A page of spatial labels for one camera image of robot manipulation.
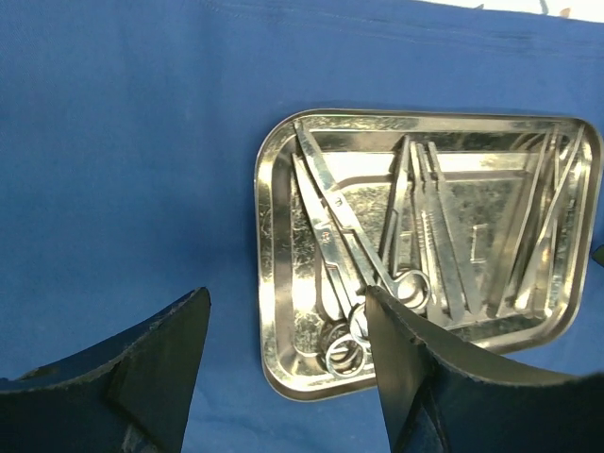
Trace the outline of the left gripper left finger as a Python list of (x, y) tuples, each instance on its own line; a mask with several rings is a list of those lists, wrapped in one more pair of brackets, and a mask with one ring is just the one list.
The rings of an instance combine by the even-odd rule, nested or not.
[(195, 289), (72, 356), (1, 381), (4, 452), (179, 452), (210, 319)]

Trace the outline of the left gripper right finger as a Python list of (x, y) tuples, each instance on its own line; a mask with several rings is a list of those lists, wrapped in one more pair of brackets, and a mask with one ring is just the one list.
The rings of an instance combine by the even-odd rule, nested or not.
[(393, 452), (600, 452), (603, 376), (468, 343), (372, 286), (366, 317)]

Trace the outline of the steel tweezers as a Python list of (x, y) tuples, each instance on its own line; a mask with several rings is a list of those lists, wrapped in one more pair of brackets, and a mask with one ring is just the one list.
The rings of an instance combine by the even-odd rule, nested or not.
[(428, 143), (427, 159), (430, 182), (436, 192), (434, 198), (438, 200), (437, 212), (443, 218), (440, 230), (445, 242), (437, 246), (437, 251), (441, 253), (439, 261), (447, 277), (445, 283), (452, 287), (452, 290), (445, 287), (449, 313), (455, 321), (461, 320), (466, 311), (478, 316), (482, 311), (482, 295), (470, 260), (467, 229), (460, 222), (457, 199), (441, 168), (435, 142)]
[(519, 290), (510, 299), (510, 305), (515, 310), (543, 312), (534, 304), (535, 292), (541, 285), (547, 286), (549, 276), (541, 276), (541, 272), (550, 272), (555, 255), (555, 236), (558, 219), (562, 210), (563, 192), (566, 181), (572, 173), (572, 167), (579, 150), (582, 147), (584, 126), (579, 126), (574, 137), (567, 146), (562, 146), (558, 136), (555, 151), (551, 154), (549, 169), (545, 172), (547, 183), (542, 198), (541, 221), (536, 230), (533, 247), (529, 250), (528, 267), (521, 275)]
[(529, 250), (533, 247), (536, 230), (541, 221), (544, 195), (551, 154), (555, 151), (559, 128), (554, 126), (537, 144), (537, 151), (528, 148), (527, 167), (518, 194), (504, 209), (502, 220), (505, 230), (495, 241), (495, 263), (488, 272), (485, 283), (487, 315), (493, 319), (507, 311), (508, 299), (515, 297), (521, 275), (528, 267)]

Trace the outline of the blue surgical cloth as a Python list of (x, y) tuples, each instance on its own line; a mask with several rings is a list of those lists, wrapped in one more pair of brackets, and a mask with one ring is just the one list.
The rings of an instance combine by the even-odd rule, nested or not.
[(413, 1), (5, 1), (1, 374), (207, 287), (187, 452), (385, 452), (376, 390), (298, 403), (260, 360), (254, 167), (304, 109), (603, 125), (603, 27)]

